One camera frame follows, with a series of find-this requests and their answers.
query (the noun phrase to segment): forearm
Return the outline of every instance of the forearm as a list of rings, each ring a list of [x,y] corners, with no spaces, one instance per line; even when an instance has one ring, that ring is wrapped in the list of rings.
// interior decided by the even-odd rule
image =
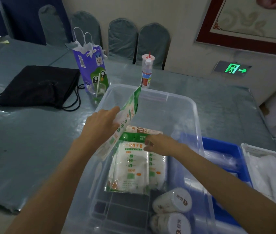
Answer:
[[[276,204],[186,145],[174,155],[249,233],[276,233]]]
[[[74,146],[48,181],[23,207],[6,234],[60,233],[84,168],[95,152]]]

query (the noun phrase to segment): green exit sign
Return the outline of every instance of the green exit sign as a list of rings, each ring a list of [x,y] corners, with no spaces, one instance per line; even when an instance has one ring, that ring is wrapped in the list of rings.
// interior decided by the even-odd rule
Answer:
[[[214,68],[214,71],[221,73],[234,74],[239,76],[245,76],[252,66],[241,65],[237,62],[230,63],[227,61],[219,61]]]

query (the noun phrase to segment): gray chair cover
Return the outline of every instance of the gray chair cover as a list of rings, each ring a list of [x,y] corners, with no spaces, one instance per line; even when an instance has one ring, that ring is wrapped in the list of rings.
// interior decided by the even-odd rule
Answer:
[[[138,36],[136,64],[142,64],[141,56],[149,54],[155,56],[153,68],[162,69],[170,36],[168,30],[159,23],[151,23],[141,28]]]
[[[52,5],[45,5],[39,9],[39,20],[41,22],[46,45],[65,47],[69,43],[63,23]]]
[[[137,46],[138,30],[131,21],[118,18],[109,24],[108,59],[133,63]]]
[[[78,11],[72,15],[71,28],[72,28],[72,35],[73,35],[74,41],[76,41],[73,33],[73,30],[75,27],[81,28],[84,34],[86,32],[89,32],[92,35],[93,43],[96,45],[102,46],[100,25],[97,19],[92,14],[87,13],[85,11]],[[82,35],[82,32],[75,31],[75,34],[78,42],[81,45],[83,45],[84,36]],[[85,39],[86,39],[86,43],[91,42],[90,35],[86,35]]]
[[[3,21],[4,21],[4,24],[5,24],[5,27],[6,27],[9,37],[14,39],[15,35],[14,35],[14,32],[12,31],[11,20],[9,19],[8,14],[7,14],[5,7],[4,7],[3,3],[1,2],[1,0],[0,0],[0,14],[3,17]]]

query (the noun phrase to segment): arrow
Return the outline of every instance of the arrow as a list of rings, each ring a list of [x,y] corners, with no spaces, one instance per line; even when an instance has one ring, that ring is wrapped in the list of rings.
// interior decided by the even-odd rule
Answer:
[[[243,70],[239,70],[239,71],[241,71],[241,73],[244,73],[244,72],[246,72],[247,70],[244,68]]]

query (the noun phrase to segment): bottle cap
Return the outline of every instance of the bottle cap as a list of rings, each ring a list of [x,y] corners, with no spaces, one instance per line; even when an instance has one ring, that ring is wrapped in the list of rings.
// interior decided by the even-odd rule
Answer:
[[[185,189],[176,188],[173,192],[172,203],[179,212],[185,213],[192,207],[192,198]]]
[[[191,234],[191,226],[189,220],[181,213],[171,213],[167,222],[169,234]]]
[[[146,65],[151,65],[151,64],[152,64],[152,60],[147,59],[147,60],[145,61],[145,64],[146,64]]]

